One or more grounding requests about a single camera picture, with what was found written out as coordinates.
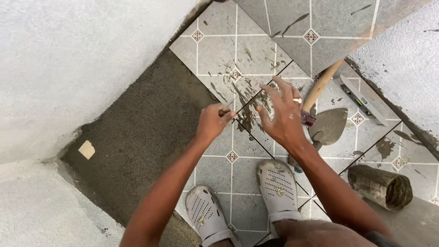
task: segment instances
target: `cement floor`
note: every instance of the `cement floor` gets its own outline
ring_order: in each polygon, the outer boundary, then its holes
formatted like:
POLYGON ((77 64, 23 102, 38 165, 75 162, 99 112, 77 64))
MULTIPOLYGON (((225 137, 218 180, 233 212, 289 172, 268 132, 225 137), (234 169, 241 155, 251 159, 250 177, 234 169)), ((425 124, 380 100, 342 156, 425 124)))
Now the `cement floor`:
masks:
MULTIPOLYGON (((101 117, 82 126, 62 158, 77 188, 126 226, 138 202, 195 134, 202 108, 218 102, 168 48, 101 117), (89 140, 95 154, 78 152, 89 140)), ((163 246, 197 246, 198 235, 175 214, 163 246)))

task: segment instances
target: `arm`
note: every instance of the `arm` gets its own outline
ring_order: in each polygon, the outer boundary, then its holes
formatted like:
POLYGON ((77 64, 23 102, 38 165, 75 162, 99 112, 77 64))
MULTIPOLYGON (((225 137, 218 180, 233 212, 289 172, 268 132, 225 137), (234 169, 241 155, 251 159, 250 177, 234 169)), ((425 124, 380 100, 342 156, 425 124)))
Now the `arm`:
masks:
POLYGON ((377 231, 393 240, 392 233, 377 213, 326 164, 306 139, 300 120, 301 104, 293 101, 300 97, 299 91, 277 76, 273 80, 281 88, 282 96, 276 89, 261 85, 269 94, 275 112, 271 121, 266 110, 257 107, 264 130, 300 164, 329 218, 362 236, 377 231))
POLYGON ((235 116, 222 104, 201 111, 195 138, 180 158, 154 183, 131 216, 120 247, 158 246, 183 188, 210 143, 235 116))

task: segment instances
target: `hand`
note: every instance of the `hand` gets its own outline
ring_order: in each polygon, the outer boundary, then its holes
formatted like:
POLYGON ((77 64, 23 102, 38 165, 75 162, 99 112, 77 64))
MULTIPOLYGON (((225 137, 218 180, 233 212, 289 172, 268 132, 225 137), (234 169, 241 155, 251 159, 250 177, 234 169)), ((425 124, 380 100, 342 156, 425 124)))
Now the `hand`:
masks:
POLYGON ((209 105, 201 111, 196 138, 212 143, 235 115, 235 112, 221 103, 209 105))
POLYGON ((268 133, 277 143, 281 144, 290 154, 295 155, 309 143, 303 132, 300 120, 300 109, 302 104, 294 101, 300 98, 299 91, 277 76, 273 81, 281 88, 282 96, 276 88, 268 85, 260 85, 267 92, 274 108, 273 121, 268 117, 267 110, 257 106, 256 110, 261 117, 264 131, 268 133))

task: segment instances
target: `textured wall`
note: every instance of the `textured wall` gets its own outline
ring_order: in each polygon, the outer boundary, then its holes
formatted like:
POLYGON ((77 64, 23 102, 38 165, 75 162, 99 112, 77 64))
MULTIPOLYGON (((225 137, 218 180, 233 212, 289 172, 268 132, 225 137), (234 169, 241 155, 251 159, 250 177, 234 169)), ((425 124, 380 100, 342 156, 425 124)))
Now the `textured wall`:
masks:
POLYGON ((153 62, 197 0, 0 2, 0 164, 56 155, 153 62))
POLYGON ((67 183, 57 164, 0 165, 0 246, 118 246, 123 227, 67 183))
POLYGON ((439 0, 349 54, 362 75, 439 138, 439 0))

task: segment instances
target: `shoe logo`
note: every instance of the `shoe logo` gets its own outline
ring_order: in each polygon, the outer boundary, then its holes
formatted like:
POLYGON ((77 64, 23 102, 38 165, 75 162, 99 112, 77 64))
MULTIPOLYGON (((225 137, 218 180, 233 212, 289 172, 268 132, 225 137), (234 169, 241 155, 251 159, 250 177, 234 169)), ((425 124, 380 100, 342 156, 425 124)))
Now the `shoe logo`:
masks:
POLYGON ((204 218, 204 213, 202 213, 200 217, 198 217, 197 222, 200 223, 201 226, 204 226, 204 224, 206 224, 206 218, 204 218))
POLYGON ((285 196, 285 188, 279 187, 279 186, 274 186, 275 189, 277 189, 277 194, 280 197, 284 197, 285 196))

